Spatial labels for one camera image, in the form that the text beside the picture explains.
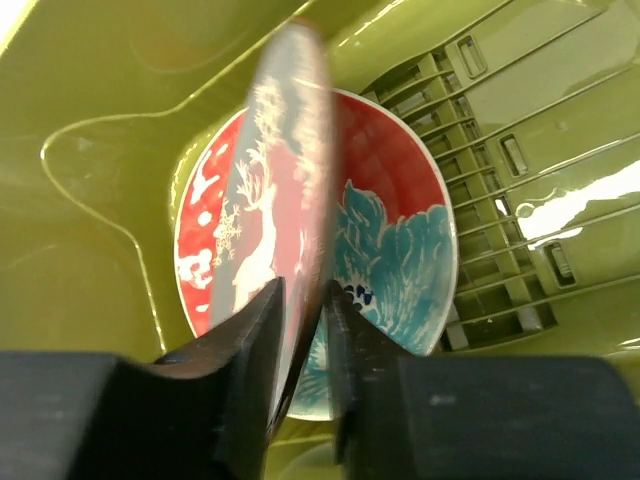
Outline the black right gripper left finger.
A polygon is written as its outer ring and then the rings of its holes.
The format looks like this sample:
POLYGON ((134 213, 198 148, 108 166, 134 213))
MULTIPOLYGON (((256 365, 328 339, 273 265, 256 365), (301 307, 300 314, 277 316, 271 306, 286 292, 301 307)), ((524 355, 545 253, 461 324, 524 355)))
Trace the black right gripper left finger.
POLYGON ((105 353, 1 355, 5 479, 259 479, 285 285, 154 364, 105 353))

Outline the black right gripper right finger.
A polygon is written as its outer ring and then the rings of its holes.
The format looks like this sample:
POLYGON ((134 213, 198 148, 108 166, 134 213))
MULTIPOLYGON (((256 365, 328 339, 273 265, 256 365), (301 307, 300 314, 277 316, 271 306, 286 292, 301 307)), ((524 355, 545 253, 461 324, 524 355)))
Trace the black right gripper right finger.
POLYGON ((417 356, 337 282, 323 301, 348 479, 635 479, 639 409, 585 356, 417 356))

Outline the grey plate with deer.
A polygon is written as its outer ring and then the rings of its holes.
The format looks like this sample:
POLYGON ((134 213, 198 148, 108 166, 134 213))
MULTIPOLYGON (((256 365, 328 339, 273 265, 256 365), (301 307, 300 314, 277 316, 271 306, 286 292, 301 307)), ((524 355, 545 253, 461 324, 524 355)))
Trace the grey plate with deer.
POLYGON ((284 281, 283 332, 269 425, 285 417, 329 273, 338 155, 333 91, 317 32, 284 26, 263 51, 233 150, 219 225, 209 323, 284 281))

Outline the red plate with teal flower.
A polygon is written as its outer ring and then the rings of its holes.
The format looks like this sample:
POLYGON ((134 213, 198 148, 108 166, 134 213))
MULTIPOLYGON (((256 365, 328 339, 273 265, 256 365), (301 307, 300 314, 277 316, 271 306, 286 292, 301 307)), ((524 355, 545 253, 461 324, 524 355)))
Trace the red plate with teal flower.
MULTIPOLYGON (((444 180, 397 116, 346 91, 336 100, 345 176, 334 277, 365 318, 403 348, 426 355, 444 329, 457 282, 456 227, 444 180)), ((226 189, 244 117, 233 115, 204 148, 176 217, 176 281, 196 335, 212 327, 214 270, 240 231, 226 189)))

